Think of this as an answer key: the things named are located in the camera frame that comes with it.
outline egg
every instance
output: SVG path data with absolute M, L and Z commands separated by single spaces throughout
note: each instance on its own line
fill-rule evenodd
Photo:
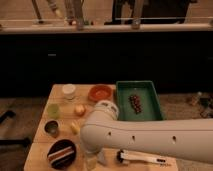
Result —
M 86 112 L 86 108 L 84 105 L 79 104 L 75 106 L 75 110 L 74 110 L 75 114 L 78 116 L 83 116 L 84 113 Z

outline white container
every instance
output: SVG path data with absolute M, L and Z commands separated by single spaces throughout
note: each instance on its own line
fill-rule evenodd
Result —
M 62 93 L 64 95 L 64 98 L 68 100 L 72 100 L 75 97 L 75 90 L 76 90 L 76 87 L 73 84 L 63 85 Z

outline chair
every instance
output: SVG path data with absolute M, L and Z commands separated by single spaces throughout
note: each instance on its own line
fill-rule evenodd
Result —
M 135 0 L 114 0 L 112 10 L 112 22 L 105 24 L 121 24 L 122 6 L 128 2 L 131 10 L 134 9 Z M 170 24 L 183 23 L 190 3 L 195 3 L 196 0 L 147 0 L 143 5 L 141 20 L 143 24 Z M 126 24 L 131 24 L 131 20 L 126 21 Z
M 0 116 L 0 124 L 7 118 L 15 117 L 15 113 L 11 110 L 6 111 L 2 116 Z M 12 139 L 12 140 L 0 140 L 0 145 L 15 145 L 20 144 L 23 147 L 27 147 L 31 143 L 29 138 L 24 139 Z

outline black cabinet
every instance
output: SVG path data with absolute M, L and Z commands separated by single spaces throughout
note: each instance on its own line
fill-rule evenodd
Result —
M 213 91 L 213 32 L 0 35 L 0 96 L 55 83 L 152 80 L 158 92 Z

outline orange bowl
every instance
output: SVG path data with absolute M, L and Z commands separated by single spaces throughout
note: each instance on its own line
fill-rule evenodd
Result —
M 112 89 L 104 84 L 93 86 L 89 91 L 89 99 L 95 102 L 107 100 L 112 96 Z

